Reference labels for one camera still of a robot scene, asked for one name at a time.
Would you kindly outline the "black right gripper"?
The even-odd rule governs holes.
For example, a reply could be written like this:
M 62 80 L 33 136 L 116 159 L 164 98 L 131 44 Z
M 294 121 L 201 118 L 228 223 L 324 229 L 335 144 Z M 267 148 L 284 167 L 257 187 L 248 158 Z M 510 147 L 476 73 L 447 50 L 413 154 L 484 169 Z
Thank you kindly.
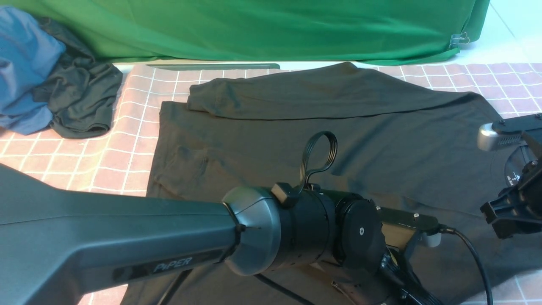
M 513 151 L 505 164 L 506 187 L 480 207 L 499 239 L 541 232 L 541 160 L 527 145 Z

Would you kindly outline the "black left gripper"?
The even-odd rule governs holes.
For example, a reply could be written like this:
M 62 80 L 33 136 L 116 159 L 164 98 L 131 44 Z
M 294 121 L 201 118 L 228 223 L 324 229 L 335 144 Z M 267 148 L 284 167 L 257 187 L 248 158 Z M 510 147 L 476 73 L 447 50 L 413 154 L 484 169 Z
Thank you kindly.
M 353 305 L 442 305 L 434 294 L 422 285 L 410 263 L 401 252 L 389 250 L 369 273 L 365 269 L 330 269 L 332 286 Z

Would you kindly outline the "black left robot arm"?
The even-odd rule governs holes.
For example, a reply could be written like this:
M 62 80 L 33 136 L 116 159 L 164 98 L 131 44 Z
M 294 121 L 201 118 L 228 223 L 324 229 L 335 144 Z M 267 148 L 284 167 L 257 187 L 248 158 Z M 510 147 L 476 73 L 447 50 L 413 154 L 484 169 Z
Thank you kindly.
M 387 245 L 383 208 L 310 184 L 336 154 L 335 135 L 316 133 L 298 186 L 237 187 L 219 202 L 61 190 L 2 165 L 1 301 L 75 305 L 86 293 L 180 272 L 166 305 L 193 269 L 225 264 L 308 305 L 264 273 L 315 264 L 355 305 L 440 305 L 404 252 Z

